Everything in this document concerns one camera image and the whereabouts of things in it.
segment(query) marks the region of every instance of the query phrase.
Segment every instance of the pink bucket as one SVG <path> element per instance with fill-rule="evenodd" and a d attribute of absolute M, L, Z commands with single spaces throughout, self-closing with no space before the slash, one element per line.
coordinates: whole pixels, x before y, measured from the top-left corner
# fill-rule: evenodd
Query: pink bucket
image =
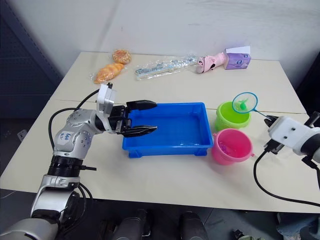
<path fill-rule="evenodd" d="M 227 128 L 214 135 L 212 156 L 221 165 L 231 165 L 247 160 L 253 154 L 253 146 L 243 132 Z"/>

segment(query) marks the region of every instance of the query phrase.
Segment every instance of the black cable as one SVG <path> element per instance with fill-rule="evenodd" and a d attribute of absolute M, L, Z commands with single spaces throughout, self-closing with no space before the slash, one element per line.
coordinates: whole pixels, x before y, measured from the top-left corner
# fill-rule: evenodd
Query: black cable
<path fill-rule="evenodd" d="M 98 93 L 98 92 L 99 92 L 99 89 L 97 89 L 97 90 L 93 91 L 92 93 L 90 93 L 88 96 L 85 97 L 85 99 L 83 99 L 83 100 L 79 103 L 79 105 L 78 105 L 76 108 L 77 108 L 77 109 L 81 108 L 81 106 L 82 106 L 89 98 L 91 98 L 93 95 L 95 95 L 95 94 Z"/>
<path fill-rule="evenodd" d="M 52 121 L 53 121 L 53 119 L 55 118 L 55 116 L 58 115 L 59 113 L 62 113 L 62 112 L 64 112 L 64 111 L 69 111 L 69 110 L 77 110 L 77 108 L 75 108 L 75 107 L 64 108 L 64 109 L 61 109 L 61 110 L 59 110 L 59 111 L 56 111 L 56 112 L 50 117 L 50 120 L 49 120 L 49 123 L 48 123 L 48 133 L 49 133 L 49 139 L 50 139 L 50 143 L 51 143 L 52 149 L 55 148 L 55 143 L 54 143 L 54 139 L 53 139 L 53 137 L 52 137 L 52 132 L 51 132 Z"/>
<path fill-rule="evenodd" d="M 298 203 L 298 204 L 308 204 L 308 205 L 320 207 L 319 203 L 315 203 L 315 202 L 312 202 L 312 201 L 297 200 L 297 199 L 292 199 L 292 198 L 287 198 L 287 197 L 275 195 L 275 194 L 267 191 L 263 186 L 261 186 L 261 184 L 259 183 L 258 178 L 257 178 L 257 165 L 260 162 L 260 160 L 262 159 L 262 157 L 267 152 L 268 152 L 267 150 L 264 150 L 263 153 L 257 158 L 257 160 L 255 161 L 254 166 L 253 166 L 253 177 L 254 177 L 255 183 L 258 185 L 258 187 L 262 191 L 264 191 L 266 194 L 268 194 L 268 195 L 270 195 L 270 196 L 272 196 L 272 197 L 274 197 L 276 199 L 285 200 L 285 201 L 288 201 L 288 202 L 293 202 L 293 203 Z M 317 172 L 317 175 L 318 175 L 318 183 L 320 183 L 319 182 L 319 180 L 320 180 L 319 179 L 320 170 L 318 169 L 316 172 Z"/>
<path fill-rule="evenodd" d="M 318 186 L 319 186 L 319 190 L 320 190 L 320 169 L 316 168 L 316 178 L 318 179 Z"/>
<path fill-rule="evenodd" d="M 51 146 L 52 146 L 52 149 L 55 148 L 55 143 L 54 143 L 54 139 L 52 137 L 52 132 L 51 132 L 51 126 L 52 126 L 52 121 L 53 119 L 55 118 L 56 115 L 58 115 L 59 113 L 62 113 L 64 111 L 69 111 L 69 110 L 78 110 L 79 108 L 81 108 L 81 106 L 89 99 L 91 98 L 93 95 L 95 95 L 96 93 L 99 92 L 99 89 L 93 91 L 92 93 L 90 93 L 88 96 L 86 96 L 80 103 L 77 107 L 68 107 L 68 108 L 64 108 L 64 109 L 61 109 L 59 111 L 56 111 L 51 117 L 50 117 L 50 120 L 49 120 L 49 124 L 48 124 L 48 133 L 49 133 L 49 139 L 50 139 L 50 143 L 51 143 Z"/>
<path fill-rule="evenodd" d="M 81 186 L 78 186 L 79 191 L 81 192 L 82 198 L 83 198 L 83 210 L 81 215 L 67 228 L 63 229 L 61 231 L 61 234 L 66 235 L 70 233 L 73 229 L 75 229 L 79 224 L 85 219 L 84 215 L 87 212 L 87 199 L 86 199 L 86 194 L 85 191 L 82 189 Z"/>
<path fill-rule="evenodd" d="M 87 194 L 89 195 L 89 198 L 93 201 L 93 197 L 89 189 L 85 185 L 83 185 L 81 182 L 79 183 L 79 185 L 87 192 Z"/>

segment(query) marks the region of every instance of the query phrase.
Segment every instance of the water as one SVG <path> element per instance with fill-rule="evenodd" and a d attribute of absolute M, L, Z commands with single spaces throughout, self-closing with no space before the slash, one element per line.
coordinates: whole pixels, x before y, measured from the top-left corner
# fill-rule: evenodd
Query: water
<path fill-rule="evenodd" d="M 132 120 L 133 126 L 152 125 L 157 129 L 147 135 L 127 138 L 130 146 L 199 146 L 206 144 L 197 116 L 143 116 Z"/>
<path fill-rule="evenodd" d="M 218 142 L 220 149 L 227 155 L 233 158 L 239 158 L 239 154 L 237 150 L 228 146 L 228 144 L 224 143 L 223 141 Z"/>

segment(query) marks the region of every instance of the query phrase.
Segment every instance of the bread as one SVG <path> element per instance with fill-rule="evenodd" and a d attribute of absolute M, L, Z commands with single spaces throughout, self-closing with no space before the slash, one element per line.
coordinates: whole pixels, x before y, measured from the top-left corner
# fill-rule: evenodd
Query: bread
<path fill-rule="evenodd" d="M 124 65 L 121 63 L 112 63 L 106 65 L 104 68 L 101 68 L 96 74 L 94 83 L 101 84 L 103 82 L 109 81 L 117 76 L 121 70 L 124 68 Z"/>
<path fill-rule="evenodd" d="M 127 50 L 118 49 L 112 53 L 112 58 L 115 63 L 128 64 L 131 62 L 131 55 Z"/>

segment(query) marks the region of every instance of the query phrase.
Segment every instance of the sticker label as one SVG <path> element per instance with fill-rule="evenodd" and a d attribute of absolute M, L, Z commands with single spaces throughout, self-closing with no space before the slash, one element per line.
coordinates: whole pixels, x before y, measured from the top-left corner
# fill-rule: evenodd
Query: sticker label
<path fill-rule="evenodd" d="M 73 131 L 62 131 L 58 138 L 59 145 L 66 145 L 69 141 L 71 141 L 72 135 L 74 134 Z"/>

